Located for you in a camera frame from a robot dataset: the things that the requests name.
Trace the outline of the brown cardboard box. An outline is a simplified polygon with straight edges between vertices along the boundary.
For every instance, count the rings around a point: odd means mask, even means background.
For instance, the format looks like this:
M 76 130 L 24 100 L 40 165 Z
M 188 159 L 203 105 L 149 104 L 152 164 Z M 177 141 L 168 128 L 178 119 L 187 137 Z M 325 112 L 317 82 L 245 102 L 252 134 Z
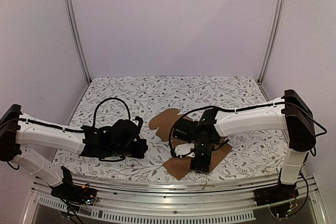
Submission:
M 173 138 L 173 129 L 178 120 L 192 120 L 187 116 L 183 117 L 179 112 L 178 109 L 167 109 L 152 118 L 149 122 L 149 128 L 151 130 L 156 130 L 156 136 L 158 136 L 162 142 L 168 143 L 169 147 L 172 148 L 174 157 L 166 161 L 163 166 L 166 168 L 167 172 L 177 180 L 185 178 L 193 171 L 190 169 L 190 163 L 191 159 L 195 156 L 194 141 L 192 143 L 186 143 Z M 210 124 L 212 117 L 213 113 L 210 110 L 206 110 L 201 117 L 201 119 L 205 120 L 205 123 L 198 121 L 197 127 L 201 125 L 212 125 Z M 215 144 L 214 147 L 215 149 L 212 151 L 210 170 L 208 173 L 205 173 L 206 175 L 212 172 L 232 150 L 232 146 L 228 144 L 228 140 L 223 137 L 220 138 L 219 143 Z

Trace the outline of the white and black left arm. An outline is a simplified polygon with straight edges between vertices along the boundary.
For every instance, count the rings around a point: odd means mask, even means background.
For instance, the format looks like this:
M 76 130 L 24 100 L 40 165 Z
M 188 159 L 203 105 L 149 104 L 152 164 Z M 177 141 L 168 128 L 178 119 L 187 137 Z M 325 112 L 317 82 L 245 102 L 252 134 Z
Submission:
M 1 161 L 17 164 L 44 180 L 54 197 L 76 205 L 92 205 L 97 197 L 94 188 L 88 183 L 75 185 L 69 169 L 51 163 L 32 146 L 56 148 L 103 162 L 119 162 L 127 157 L 143 159 L 148 146 L 140 137 L 142 124 L 137 116 L 133 121 L 118 120 L 101 128 L 69 128 L 39 121 L 13 104 L 1 117 Z

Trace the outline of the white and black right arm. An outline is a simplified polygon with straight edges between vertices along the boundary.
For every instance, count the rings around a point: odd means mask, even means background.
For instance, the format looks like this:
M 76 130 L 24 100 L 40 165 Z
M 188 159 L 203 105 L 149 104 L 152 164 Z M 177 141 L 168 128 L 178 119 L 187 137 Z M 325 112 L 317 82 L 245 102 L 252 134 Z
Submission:
M 214 144 L 222 137 L 265 130 L 287 131 L 289 143 L 276 185 L 256 189 L 258 206 L 298 197 L 297 179 L 309 151 L 316 144 L 311 110 L 294 90 L 269 103 L 251 107 L 224 109 L 207 106 L 200 120 L 192 127 L 195 156 L 190 168 L 209 171 Z

